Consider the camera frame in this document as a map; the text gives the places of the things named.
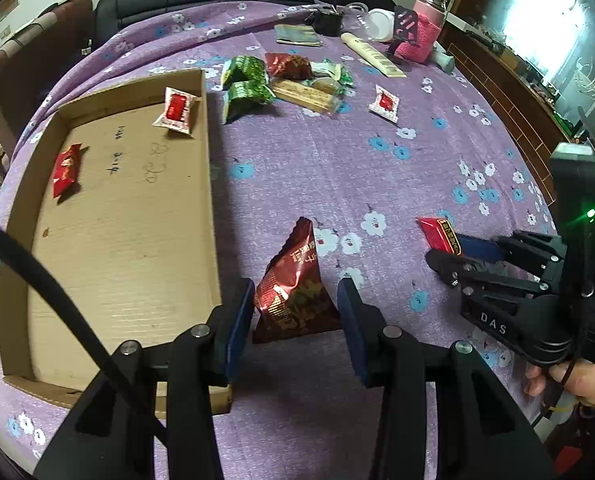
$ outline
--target small red packet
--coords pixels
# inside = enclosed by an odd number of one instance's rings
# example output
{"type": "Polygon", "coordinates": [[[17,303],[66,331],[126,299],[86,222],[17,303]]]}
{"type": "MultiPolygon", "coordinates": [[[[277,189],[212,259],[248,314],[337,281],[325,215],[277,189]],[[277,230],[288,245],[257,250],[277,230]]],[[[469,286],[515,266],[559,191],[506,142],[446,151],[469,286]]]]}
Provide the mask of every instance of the small red packet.
{"type": "Polygon", "coordinates": [[[81,144],[72,144],[68,150],[57,155],[53,170],[53,198],[57,198],[77,182],[81,147],[81,144]]]}
{"type": "Polygon", "coordinates": [[[313,224],[301,217],[255,290],[260,320],[254,343],[268,343],[341,328],[340,313],[324,288],[313,224]]]}
{"type": "Polygon", "coordinates": [[[311,62],[294,54],[266,54],[266,71],[270,76],[303,81],[311,79],[311,62]]]}
{"type": "Polygon", "coordinates": [[[432,249],[439,249],[459,256],[462,247],[453,231],[453,226],[446,218],[418,218],[424,236],[432,249]]]}
{"type": "Polygon", "coordinates": [[[190,136],[190,109],[198,97],[187,92],[166,87],[164,113],[160,115],[153,126],[163,126],[181,134],[190,136]]]}
{"type": "Polygon", "coordinates": [[[379,85],[375,85],[375,93],[375,101],[369,105],[369,110],[397,124],[397,106],[400,104],[400,98],[379,85]]]}

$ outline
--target cream tube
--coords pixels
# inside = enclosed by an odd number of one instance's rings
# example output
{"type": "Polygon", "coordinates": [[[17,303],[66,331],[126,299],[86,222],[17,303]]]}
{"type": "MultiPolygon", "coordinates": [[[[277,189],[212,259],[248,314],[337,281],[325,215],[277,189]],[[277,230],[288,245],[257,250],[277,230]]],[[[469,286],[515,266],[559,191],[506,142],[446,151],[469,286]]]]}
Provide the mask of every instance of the cream tube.
{"type": "Polygon", "coordinates": [[[346,46],[357,52],[361,57],[366,59],[386,77],[406,77],[406,74],[397,68],[395,63],[389,60],[388,57],[350,32],[344,32],[344,34],[340,36],[340,40],[346,44],[346,46]]]}

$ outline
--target brown chair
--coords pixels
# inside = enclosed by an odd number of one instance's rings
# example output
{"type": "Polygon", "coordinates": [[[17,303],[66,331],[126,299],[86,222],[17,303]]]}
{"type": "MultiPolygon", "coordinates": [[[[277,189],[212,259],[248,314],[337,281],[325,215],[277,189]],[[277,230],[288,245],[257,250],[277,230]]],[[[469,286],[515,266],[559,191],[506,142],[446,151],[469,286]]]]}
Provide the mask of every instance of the brown chair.
{"type": "Polygon", "coordinates": [[[68,0],[0,48],[0,142],[8,156],[53,85],[82,59],[92,26],[92,1],[68,0]]]}

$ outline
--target floral tablecloth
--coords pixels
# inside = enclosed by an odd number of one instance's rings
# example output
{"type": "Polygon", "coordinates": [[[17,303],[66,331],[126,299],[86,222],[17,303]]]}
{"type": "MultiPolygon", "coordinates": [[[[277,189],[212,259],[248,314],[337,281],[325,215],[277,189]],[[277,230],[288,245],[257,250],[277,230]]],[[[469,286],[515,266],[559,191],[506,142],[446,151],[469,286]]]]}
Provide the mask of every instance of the floral tablecloth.
{"type": "MultiPolygon", "coordinates": [[[[340,278],[350,276],[363,300],[421,341],[449,346],[470,338],[529,409],[519,389],[522,363],[514,366],[508,349],[459,316],[458,291],[425,264],[428,246],[415,218],[444,216],[458,232],[480,237],[514,228],[549,233],[554,225],[539,187],[501,121],[459,72],[414,65],[407,78],[386,78],[338,38],[323,38],[321,48],[277,44],[273,25],[308,12],[262,2],[210,4],[136,23],[111,38],[64,76],[25,129],[0,192],[0,226],[60,104],[140,76],[202,68],[222,284],[236,275],[259,282],[296,219],[307,216],[333,298],[340,278]],[[276,101],[222,126],[224,62],[266,52],[343,62],[355,86],[339,114],[276,101]],[[376,84],[400,97],[397,125],[369,113],[376,84]]],[[[379,389],[366,390],[354,377],[341,332],[247,346],[232,411],[214,418],[226,478],[366,478],[380,400],[379,389]]],[[[39,459],[65,415],[4,384],[0,364],[0,429],[22,453],[39,459]]],[[[428,443],[427,477],[435,478],[432,413],[428,443]]],[[[156,471],[167,476],[161,446],[156,471]]]]}

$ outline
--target bright window light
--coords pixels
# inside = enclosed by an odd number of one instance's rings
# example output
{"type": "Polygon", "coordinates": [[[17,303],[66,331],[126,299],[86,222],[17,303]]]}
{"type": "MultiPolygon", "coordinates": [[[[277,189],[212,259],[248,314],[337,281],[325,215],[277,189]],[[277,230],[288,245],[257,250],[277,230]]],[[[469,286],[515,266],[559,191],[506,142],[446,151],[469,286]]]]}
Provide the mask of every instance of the bright window light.
{"type": "Polygon", "coordinates": [[[514,0],[504,33],[506,44],[545,70],[545,81],[550,82],[567,61],[583,28],[584,11],[575,0],[514,0]]]}

